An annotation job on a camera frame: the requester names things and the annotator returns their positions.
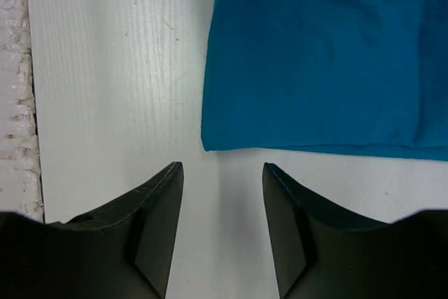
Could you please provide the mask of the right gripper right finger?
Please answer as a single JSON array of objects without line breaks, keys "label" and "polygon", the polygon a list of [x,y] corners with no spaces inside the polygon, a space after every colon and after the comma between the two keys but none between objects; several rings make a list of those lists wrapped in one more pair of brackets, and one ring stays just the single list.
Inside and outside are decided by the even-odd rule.
[{"label": "right gripper right finger", "polygon": [[262,189],[281,298],[446,298],[447,212],[362,216],[267,163]]}]

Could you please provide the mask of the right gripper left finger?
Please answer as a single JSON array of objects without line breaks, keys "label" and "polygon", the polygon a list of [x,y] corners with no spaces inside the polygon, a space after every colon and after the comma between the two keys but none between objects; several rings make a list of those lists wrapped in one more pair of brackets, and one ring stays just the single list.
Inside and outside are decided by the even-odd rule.
[{"label": "right gripper left finger", "polygon": [[164,298],[183,196],[173,162],[67,223],[1,213],[2,298]]}]

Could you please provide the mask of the blue t shirt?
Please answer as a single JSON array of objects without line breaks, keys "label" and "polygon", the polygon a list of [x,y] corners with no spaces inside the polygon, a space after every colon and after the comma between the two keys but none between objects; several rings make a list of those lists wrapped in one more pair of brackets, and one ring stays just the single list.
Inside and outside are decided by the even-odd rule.
[{"label": "blue t shirt", "polygon": [[447,0],[214,0],[207,151],[447,159]]}]

